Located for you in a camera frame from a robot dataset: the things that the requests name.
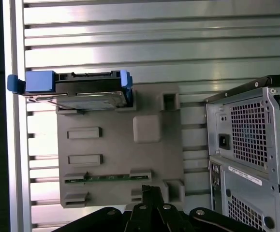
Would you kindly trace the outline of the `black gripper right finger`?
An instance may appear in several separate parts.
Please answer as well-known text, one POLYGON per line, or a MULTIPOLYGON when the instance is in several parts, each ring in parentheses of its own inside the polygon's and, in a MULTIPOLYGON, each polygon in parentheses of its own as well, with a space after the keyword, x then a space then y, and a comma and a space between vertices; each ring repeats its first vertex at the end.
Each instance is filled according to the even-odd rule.
POLYGON ((188 214, 165 203, 161 189, 150 187, 152 208, 168 232, 259 232, 252 226, 231 219, 207 208, 198 207, 188 214))

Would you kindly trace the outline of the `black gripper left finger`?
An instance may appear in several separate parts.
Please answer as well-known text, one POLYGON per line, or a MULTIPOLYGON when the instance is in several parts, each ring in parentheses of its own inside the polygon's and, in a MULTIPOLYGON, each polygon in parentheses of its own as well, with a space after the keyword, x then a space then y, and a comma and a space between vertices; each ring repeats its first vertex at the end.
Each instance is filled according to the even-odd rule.
POLYGON ((56 232, 148 232, 152 212, 152 186, 142 186, 142 202, 123 213, 114 207, 104 207, 70 222, 56 232))

